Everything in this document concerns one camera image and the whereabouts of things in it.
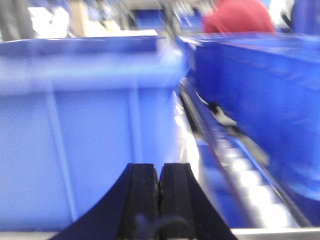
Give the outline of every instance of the blue plastic bin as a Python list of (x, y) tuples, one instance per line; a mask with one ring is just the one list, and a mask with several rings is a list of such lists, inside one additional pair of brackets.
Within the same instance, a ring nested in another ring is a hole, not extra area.
[(127, 163), (174, 162), (182, 75), (163, 37), (0, 44), (0, 231), (59, 231)]
[[(320, 208), (320, 38), (229, 42), (221, 44), (222, 76), (238, 89), (238, 125), (269, 153), (269, 170), (293, 200), (303, 196)], [(319, 225), (317, 211), (299, 207)]]
[(140, 30), (154, 29), (158, 32), (165, 28), (164, 14), (160, 9), (135, 10), (135, 23)]
[(221, 46), (219, 43), (233, 39), (267, 38), (274, 36), (270, 33), (210, 33), (181, 36), (187, 43), (184, 45), (184, 58), (192, 84), (198, 94), (207, 102), (221, 102)]

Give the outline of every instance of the blurred background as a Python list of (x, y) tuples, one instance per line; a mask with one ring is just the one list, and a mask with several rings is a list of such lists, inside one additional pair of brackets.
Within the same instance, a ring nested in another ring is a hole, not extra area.
[[(293, 0), (262, 0), (279, 32), (289, 32)], [(215, 0), (0, 0), (3, 41), (123, 36), (143, 31), (175, 39), (201, 33)]]

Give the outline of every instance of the red shirt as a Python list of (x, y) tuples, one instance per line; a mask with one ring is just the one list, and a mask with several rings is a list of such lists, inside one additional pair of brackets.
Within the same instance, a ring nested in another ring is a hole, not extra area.
[(259, 0), (221, 0), (203, 23), (205, 33), (275, 32), (268, 10)]

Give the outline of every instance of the conveyor belt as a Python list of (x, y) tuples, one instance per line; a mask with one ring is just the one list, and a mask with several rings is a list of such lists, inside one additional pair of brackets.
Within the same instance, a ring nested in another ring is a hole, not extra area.
[(185, 79), (182, 99), (197, 130), (212, 147), (238, 199), (256, 228), (296, 228), (311, 226), (272, 177), (246, 149), (214, 119)]

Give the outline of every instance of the person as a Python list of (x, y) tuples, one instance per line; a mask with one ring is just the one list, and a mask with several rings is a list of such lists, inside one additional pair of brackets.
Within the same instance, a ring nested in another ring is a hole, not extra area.
[(202, 19), (205, 33), (275, 32), (267, 8), (259, 0), (219, 0)]

